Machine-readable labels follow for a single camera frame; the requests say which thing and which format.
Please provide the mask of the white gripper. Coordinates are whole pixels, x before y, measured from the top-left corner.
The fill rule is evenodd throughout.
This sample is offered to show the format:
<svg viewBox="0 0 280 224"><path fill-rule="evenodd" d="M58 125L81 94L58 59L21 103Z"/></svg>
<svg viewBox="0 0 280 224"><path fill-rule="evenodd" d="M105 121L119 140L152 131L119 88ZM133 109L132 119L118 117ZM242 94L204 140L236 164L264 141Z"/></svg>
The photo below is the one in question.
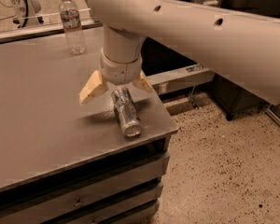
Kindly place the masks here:
<svg viewBox="0 0 280 224"><path fill-rule="evenodd" d="M152 92L153 87L149 83L142 70L142 58L139 57L132 63L117 63L108 59L101 49L99 70L95 70L85 86L79 93L79 102L82 105L89 103L93 98L107 92L105 80L115 84L123 85L133 82L138 89L146 92Z"/></svg>

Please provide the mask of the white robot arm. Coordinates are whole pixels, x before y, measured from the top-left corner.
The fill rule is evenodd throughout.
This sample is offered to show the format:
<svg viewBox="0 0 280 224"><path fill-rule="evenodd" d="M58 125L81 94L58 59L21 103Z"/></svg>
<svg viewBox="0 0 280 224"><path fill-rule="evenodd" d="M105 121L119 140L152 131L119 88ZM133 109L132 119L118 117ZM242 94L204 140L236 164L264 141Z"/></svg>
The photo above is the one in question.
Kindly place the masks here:
<svg viewBox="0 0 280 224"><path fill-rule="evenodd" d="M280 20L177 0L86 0L104 26L99 69L113 84L141 71L149 37L280 107Z"/></svg>

